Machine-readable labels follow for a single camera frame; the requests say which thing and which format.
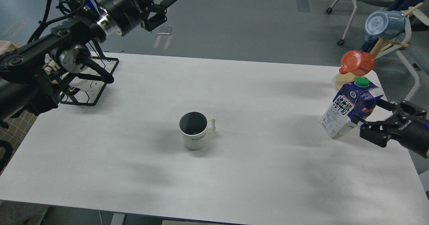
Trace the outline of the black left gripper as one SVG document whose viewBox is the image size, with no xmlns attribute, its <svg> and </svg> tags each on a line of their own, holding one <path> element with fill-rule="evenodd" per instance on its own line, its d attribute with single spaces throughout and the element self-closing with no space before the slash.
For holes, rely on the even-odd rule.
<svg viewBox="0 0 429 225">
<path fill-rule="evenodd" d="M 176 1 L 163 0 L 155 4 L 153 0 L 102 0 L 100 5 L 116 22 L 120 36 L 124 37 L 135 27 L 153 31 L 165 23 L 167 8 Z"/>
</svg>

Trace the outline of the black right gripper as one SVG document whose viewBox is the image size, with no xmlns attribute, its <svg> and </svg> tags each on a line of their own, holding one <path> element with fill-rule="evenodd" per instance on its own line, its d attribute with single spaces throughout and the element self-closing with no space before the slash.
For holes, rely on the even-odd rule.
<svg viewBox="0 0 429 225">
<path fill-rule="evenodd" d="M 428 111 L 408 100 L 388 102 L 381 99 L 377 106 L 406 119 L 400 120 L 397 115 L 391 115 L 385 121 L 368 122 L 352 116 L 351 121 L 360 125 L 360 137 L 381 148 L 385 148 L 388 141 L 394 140 L 409 151 L 428 158 Z"/>
</svg>

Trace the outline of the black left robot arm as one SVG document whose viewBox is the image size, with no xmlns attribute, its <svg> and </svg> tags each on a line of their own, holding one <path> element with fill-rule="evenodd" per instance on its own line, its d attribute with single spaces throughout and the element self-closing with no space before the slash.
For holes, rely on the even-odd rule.
<svg viewBox="0 0 429 225">
<path fill-rule="evenodd" d="M 100 43 L 112 33 L 124 37 L 138 25 L 152 31 L 167 21 L 177 0 L 47 0 L 44 18 L 26 45 L 1 55 L 1 128 L 23 111 L 34 115 L 57 108 L 61 93 L 79 78 L 114 82 L 112 72 L 93 61 L 87 43 L 101 59 Z"/>
</svg>

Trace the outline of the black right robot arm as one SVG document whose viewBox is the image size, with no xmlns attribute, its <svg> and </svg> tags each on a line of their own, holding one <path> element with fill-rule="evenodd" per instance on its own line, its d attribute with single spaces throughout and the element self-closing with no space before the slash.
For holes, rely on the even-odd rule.
<svg viewBox="0 0 429 225">
<path fill-rule="evenodd" d="M 392 115 L 385 120 L 374 122 L 352 115 L 351 121 L 360 125 L 360 137 L 381 148 L 385 148 L 388 141 L 394 140 L 407 150 L 428 158 L 429 121 L 426 118 L 428 110 L 407 100 L 400 102 L 380 100 L 377 106 L 391 111 Z"/>
</svg>

